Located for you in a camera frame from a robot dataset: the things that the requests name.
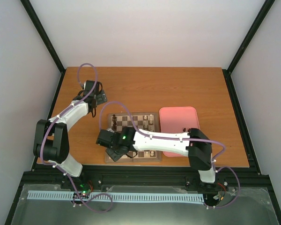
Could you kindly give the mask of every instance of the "white panel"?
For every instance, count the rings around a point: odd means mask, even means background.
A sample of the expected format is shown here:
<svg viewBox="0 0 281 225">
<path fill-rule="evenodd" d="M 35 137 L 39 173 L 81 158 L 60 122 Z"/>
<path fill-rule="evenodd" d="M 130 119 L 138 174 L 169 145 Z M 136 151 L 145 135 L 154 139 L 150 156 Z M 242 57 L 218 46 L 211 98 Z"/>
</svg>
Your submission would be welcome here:
<svg viewBox="0 0 281 225">
<path fill-rule="evenodd" d="M 68 66 L 227 68 L 264 0 L 31 0 Z"/>
<path fill-rule="evenodd" d="M 232 75 L 263 174 L 281 207 L 281 0 L 269 11 Z"/>
<path fill-rule="evenodd" d="M 59 76 L 21 2 L 0 1 L 0 225 L 31 168 L 36 123 L 47 117 Z"/>
</svg>

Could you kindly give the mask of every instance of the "black metal frame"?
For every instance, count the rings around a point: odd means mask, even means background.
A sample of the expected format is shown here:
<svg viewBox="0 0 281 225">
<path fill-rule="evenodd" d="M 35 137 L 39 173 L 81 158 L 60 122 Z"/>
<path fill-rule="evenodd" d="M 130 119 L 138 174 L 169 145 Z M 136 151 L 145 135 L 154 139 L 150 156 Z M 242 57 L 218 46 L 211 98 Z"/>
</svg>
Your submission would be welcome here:
<svg viewBox="0 0 281 225">
<path fill-rule="evenodd" d="M 40 20 L 38 19 L 29 0 L 21 0 L 21 3 L 25 7 L 28 15 L 30 16 L 33 24 L 39 32 L 44 44 L 48 48 L 56 66 L 61 72 L 61 77 L 57 86 L 56 93 L 50 108 L 48 118 L 51 117 L 59 90 L 65 76 L 66 70 L 62 66 L 62 63 L 55 52 Z M 244 148 L 249 160 L 249 168 L 234 168 L 236 174 L 239 177 L 242 187 L 265 187 L 271 197 L 272 204 L 275 209 L 278 221 L 281 224 L 281 210 L 277 202 L 276 195 L 269 176 L 261 175 L 258 161 L 255 155 L 255 151 L 252 146 L 250 135 L 244 121 L 244 116 L 241 111 L 241 107 L 235 92 L 235 88 L 231 79 L 231 74 L 242 57 L 244 51 L 255 35 L 257 29 L 261 25 L 263 19 L 267 15 L 274 0 L 265 0 L 261 10 L 259 11 L 256 19 L 254 20 L 251 28 L 241 43 L 237 53 L 235 54 L 228 69 L 223 69 L 223 75 L 226 81 L 227 89 L 230 95 L 232 106 L 236 115 L 236 120 L 240 130 L 240 134 L 244 143 Z M 64 188 L 72 188 L 69 182 L 65 179 L 63 174 L 57 169 L 53 169 L 49 166 L 36 164 L 37 158 L 34 160 L 31 171 L 24 172 L 21 179 L 19 188 L 15 195 L 14 202 L 11 206 L 8 214 L 6 225 L 11 224 L 12 218 L 22 191 L 24 184 L 62 184 Z M 190 190 L 192 186 L 188 186 L 187 182 L 199 179 L 197 171 L 194 171 L 189 167 L 126 167 L 126 166 L 83 166 L 83 172 L 92 180 L 95 189 L 102 189 L 103 187 L 113 185 L 135 185 L 135 186 L 174 186 L 185 187 Z M 228 171 L 223 170 L 217 174 L 217 179 L 225 180 L 229 183 L 229 186 L 237 186 L 234 175 Z"/>
</svg>

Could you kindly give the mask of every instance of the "black vertical post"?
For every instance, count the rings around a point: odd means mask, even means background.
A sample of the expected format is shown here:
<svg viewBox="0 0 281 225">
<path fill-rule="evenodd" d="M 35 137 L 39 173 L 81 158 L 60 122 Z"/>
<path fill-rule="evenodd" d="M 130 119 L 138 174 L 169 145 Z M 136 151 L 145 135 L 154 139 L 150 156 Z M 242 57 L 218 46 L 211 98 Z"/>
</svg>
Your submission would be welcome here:
<svg viewBox="0 0 281 225">
<path fill-rule="evenodd" d="M 258 30 L 259 26 L 261 25 L 262 21 L 264 20 L 265 16 L 267 15 L 274 2 L 275 0 L 266 0 L 264 2 L 257 17 L 255 18 L 252 26 L 250 27 L 247 35 L 245 36 L 243 42 L 241 43 L 238 51 L 236 52 L 232 62 L 230 63 L 227 69 L 228 75 L 231 75 L 231 73 L 235 69 L 237 63 L 239 62 L 240 58 L 242 57 L 243 53 L 245 52 L 246 48 L 248 47 L 249 43 L 251 42 L 256 31 Z"/>
<path fill-rule="evenodd" d="M 65 73 L 65 68 L 64 66 L 62 65 L 46 31 L 44 30 L 36 12 L 34 11 L 33 9 L 33 6 L 31 4 L 31 2 L 29 0 L 21 0 L 21 3 L 23 4 L 27 14 L 29 15 L 31 21 L 33 22 L 35 28 L 37 29 L 39 35 L 41 36 L 41 39 L 43 40 L 45 46 L 47 47 L 50 55 L 52 56 L 58 70 L 60 71 L 61 74 L 64 74 Z"/>
</svg>

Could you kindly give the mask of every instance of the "table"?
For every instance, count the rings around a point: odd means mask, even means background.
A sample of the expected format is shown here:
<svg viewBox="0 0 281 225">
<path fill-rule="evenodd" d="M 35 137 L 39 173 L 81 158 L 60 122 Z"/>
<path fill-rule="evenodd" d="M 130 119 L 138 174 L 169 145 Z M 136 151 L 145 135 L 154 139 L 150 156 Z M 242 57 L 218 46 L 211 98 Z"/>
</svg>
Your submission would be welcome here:
<svg viewBox="0 0 281 225">
<path fill-rule="evenodd" d="M 65 109 L 81 90 L 76 78 L 78 67 L 68 67 L 52 116 Z M 167 106 L 192 106 L 197 110 L 200 129 L 211 140 L 224 143 L 227 150 L 217 158 L 216 166 L 249 167 L 222 69 L 218 67 L 98 67 L 108 101 L 119 101 L 130 112 L 159 112 Z M 90 67 L 81 69 L 81 82 L 94 80 Z M 189 166 L 187 157 L 162 156 L 160 162 L 105 163 L 105 148 L 96 145 L 99 112 L 80 119 L 69 131 L 71 155 L 85 165 Z M 107 128 L 108 113 L 122 113 L 116 104 L 103 113 Z M 213 145 L 213 155 L 221 150 Z"/>
</svg>

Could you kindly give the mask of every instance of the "pink tray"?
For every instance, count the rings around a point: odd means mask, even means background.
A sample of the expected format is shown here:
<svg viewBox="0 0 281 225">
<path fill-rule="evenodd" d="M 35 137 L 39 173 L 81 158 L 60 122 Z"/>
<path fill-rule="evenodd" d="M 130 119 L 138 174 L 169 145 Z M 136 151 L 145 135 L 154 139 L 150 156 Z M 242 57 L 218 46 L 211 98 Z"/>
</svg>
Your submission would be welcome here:
<svg viewBox="0 0 281 225">
<path fill-rule="evenodd" d="M 162 133 L 182 133 L 189 128 L 198 128 L 197 111 L 193 107 L 164 107 L 159 110 L 160 129 Z M 181 157 L 182 155 L 163 152 L 167 157 Z"/>
</svg>

